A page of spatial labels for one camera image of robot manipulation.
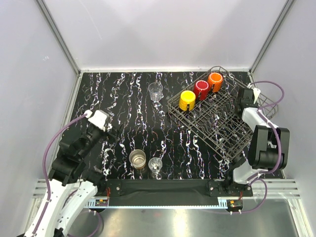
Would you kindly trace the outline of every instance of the gray wall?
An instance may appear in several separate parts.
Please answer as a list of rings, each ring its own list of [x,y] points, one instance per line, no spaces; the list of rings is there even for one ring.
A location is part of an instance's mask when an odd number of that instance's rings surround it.
[[[45,0],[81,69],[249,68],[285,0]]]
[[[22,233],[75,74],[34,0],[0,1],[0,236]]]
[[[295,2],[276,38],[255,72],[255,80],[272,80],[285,90],[273,122],[291,132],[286,174],[298,184],[303,204],[316,234],[316,1]],[[280,92],[261,86],[277,100]]]

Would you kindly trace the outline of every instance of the marble surface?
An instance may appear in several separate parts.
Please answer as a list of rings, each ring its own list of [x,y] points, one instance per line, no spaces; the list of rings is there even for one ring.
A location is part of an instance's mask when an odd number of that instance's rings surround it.
[[[128,156],[134,149],[150,158],[161,158],[158,179],[223,178],[229,162],[219,157],[190,130],[176,124],[168,113],[167,100],[192,83],[199,72],[84,73],[72,118],[85,110],[101,109],[111,116],[111,126],[119,128],[117,141],[100,141],[85,159],[87,169],[102,171],[108,179],[153,178],[148,169],[131,167]],[[247,73],[235,77],[249,82]],[[163,98],[152,102],[148,85],[160,81]],[[78,136],[87,127],[83,119],[64,135]]]

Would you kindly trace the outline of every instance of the metal wire basket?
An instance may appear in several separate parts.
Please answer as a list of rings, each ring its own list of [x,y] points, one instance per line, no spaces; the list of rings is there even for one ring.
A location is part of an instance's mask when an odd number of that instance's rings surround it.
[[[196,101],[193,110],[182,111],[179,108],[182,91],[193,90],[195,82],[207,80],[211,72],[219,72],[223,75],[224,81],[220,91],[209,93],[205,100]],[[236,79],[226,69],[216,66],[169,99],[168,109],[176,120],[195,133],[218,155],[224,159],[233,160],[241,154],[252,138],[250,127],[235,115],[237,94],[242,87],[246,87],[242,81]],[[273,103],[262,94],[257,102],[259,106]],[[264,115],[269,119],[276,112],[277,106],[263,109]]]

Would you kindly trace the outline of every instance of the silver cup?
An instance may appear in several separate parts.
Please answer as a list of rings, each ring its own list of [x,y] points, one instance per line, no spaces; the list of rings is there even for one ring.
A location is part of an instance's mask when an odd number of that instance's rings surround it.
[[[135,169],[142,169],[146,165],[146,155],[142,150],[133,150],[129,154],[129,162]]]

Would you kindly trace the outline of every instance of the shiny floor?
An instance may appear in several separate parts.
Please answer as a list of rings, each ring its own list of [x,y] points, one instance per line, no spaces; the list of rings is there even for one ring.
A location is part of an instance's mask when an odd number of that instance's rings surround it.
[[[245,200],[246,209],[255,207]],[[96,237],[297,237],[285,200],[266,200],[257,211],[242,215],[214,214],[222,210],[107,209],[101,213],[103,226]],[[88,236],[97,217],[81,214],[70,234]]]

